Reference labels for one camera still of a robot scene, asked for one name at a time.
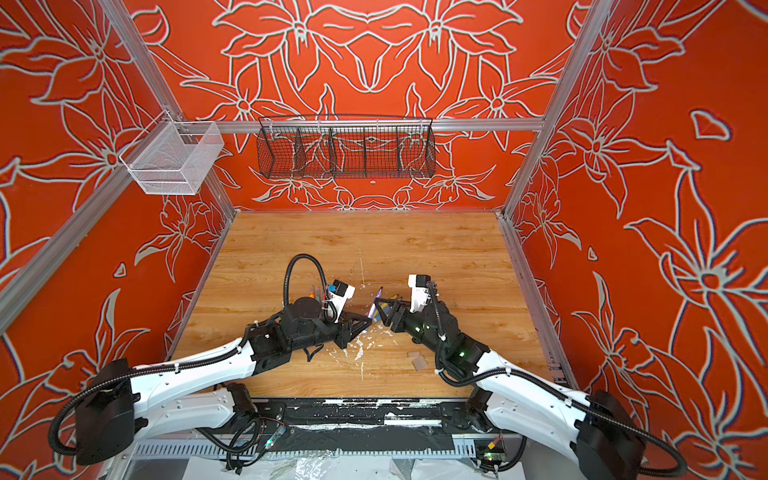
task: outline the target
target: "red wall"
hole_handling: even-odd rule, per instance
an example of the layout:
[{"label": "red wall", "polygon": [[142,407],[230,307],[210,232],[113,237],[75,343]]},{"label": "red wall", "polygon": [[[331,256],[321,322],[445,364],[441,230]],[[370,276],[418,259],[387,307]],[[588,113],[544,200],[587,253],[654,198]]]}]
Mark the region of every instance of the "red wall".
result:
[{"label": "red wall", "polygon": [[[2,2],[0,91],[2,288],[160,108],[92,0]],[[83,474],[48,447],[50,418],[112,359],[164,359],[224,224],[206,187],[120,196],[2,335],[0,478]]]},{"label": "red wall", "polygon": [[[310,11],[308,4],[126,1],[186,116],[246,121],[543,115],[588,6],[348,0],[312,2]],[[255,138],[228,137],[232,155],[217,162],[217,173],[243,210],[478,209],[504,203],[533,134],[438,136],[436,177],[375,183],[266,180],[256,173]]]},{"label": "red wall", "polygon": [[582,389],[690,478],[765,478],[768,8],[639,4],[603,26],[515,229]]}]

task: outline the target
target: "wood grain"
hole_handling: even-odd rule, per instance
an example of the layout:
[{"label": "wood grain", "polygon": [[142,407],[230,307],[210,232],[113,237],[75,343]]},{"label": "wood grain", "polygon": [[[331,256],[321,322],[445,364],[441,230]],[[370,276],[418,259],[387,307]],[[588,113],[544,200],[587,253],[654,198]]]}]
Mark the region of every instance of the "wood grain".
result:
[{"label": "wood grain", "polygon": [[[238,214],[184,330],[174,358],[219,346],[282,308],[283,276],[297,253],[314,255],[331,283],[357,288],[349,311],[367,314],[373,296],[410,298],[409,273],[437,282],[460,328],[508,360],[551,378],[492,213]],[[300,260],[291,300],[319,285]],[[407,353],[420,351],[416,372]],[[344,350],[332,343],[307,363],[291,362],[244,382],[253,396],[466,396],[433,373],[434,354],[381,323]]]}]

